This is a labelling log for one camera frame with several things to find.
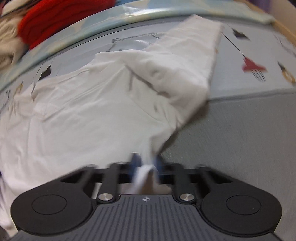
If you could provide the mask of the beige folded blanket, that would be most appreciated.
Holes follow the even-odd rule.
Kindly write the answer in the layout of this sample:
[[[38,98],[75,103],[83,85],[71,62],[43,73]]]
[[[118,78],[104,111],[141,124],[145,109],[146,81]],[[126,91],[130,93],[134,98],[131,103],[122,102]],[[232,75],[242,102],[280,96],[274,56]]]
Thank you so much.
[[[28,49],[18,35],[25,14],[26,11],[16,11],[1,16],[1,71],[15,65]]]

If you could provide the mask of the white t-shirt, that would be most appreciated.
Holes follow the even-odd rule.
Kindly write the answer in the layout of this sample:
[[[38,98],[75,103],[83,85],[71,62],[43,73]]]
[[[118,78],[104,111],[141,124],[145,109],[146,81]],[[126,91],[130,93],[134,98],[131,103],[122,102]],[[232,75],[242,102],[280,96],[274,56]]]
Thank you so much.
[[[193,15],[143,50],[101,52],[15,95],[1,116],[1,227],[16,233],[20,194],[88,165],[138,153],[141,189],[155,156],[205,103],[223,25]]]

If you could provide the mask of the grey patterned bed sheet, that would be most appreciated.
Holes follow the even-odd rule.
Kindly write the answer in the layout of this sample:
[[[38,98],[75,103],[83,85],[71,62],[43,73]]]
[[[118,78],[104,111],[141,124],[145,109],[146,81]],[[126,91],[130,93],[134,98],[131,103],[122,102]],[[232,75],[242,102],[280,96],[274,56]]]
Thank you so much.
[[[23,90],[31,84],[43,83],[50,78],[73,72],[89,63],[96,53],[142,50],[176,26],[181,19],[162,19],[126,25],[84,41],[73,44],[20,75],[13,85],[1,90],[1,116],[12,106],[16,84]],[[186,166],[205,164],[233,177],[269,191],[280,201],[283,213],[276,234],[284,240],[295,240],[295,47],[271,26],[254,23],[224,21],[223,35],[218,48],[217,64],[211,80],[208,103],[193,116],[178,134],[168,138],[163,156],[168,161]],[[244,72],[244,57],[264,66],[261,77]],[[1,157],[1,228],[9,235],[17,231],[10,217],[10,207],[17,195],[66,174],[78,167],[95,164],[107,166],[116,161],[126,161],[139,148],[110,147],[107,153],[115,159],[102,157],[101,146],[93,139],[94,131],[83,132],[70,140],[78,144],[74,151],[86,149],[86,158],[68,157],[62,147],[61,160],[41,154],[41,164],[32,157],[22,157],[20,164],[11,157]],[[8,178],[29,181],[20,190],[12,189],[4,181]]]

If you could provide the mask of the light blue patterned quilt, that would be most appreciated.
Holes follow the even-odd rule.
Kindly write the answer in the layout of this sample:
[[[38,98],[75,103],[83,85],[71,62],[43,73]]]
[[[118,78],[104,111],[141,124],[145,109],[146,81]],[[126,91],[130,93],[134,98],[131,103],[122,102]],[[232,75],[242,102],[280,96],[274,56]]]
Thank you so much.
[[[46,39],[25,54],[17,65],[1,74],[1,91],[40,62],[86,38],[132,23],[193,14],[264,25],[275,21],[272,15],[252,10],[246,3],[237,1],[133,1],[88,16]]]

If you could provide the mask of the red folded garment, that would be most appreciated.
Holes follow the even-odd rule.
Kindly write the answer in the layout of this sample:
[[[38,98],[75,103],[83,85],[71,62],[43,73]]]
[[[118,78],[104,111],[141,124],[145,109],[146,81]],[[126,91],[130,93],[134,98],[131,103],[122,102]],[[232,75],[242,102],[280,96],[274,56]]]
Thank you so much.
[[[32,7],[18,25],[18,35],[33,49],[55,33],[115,6],[110,0],[43,0]]]

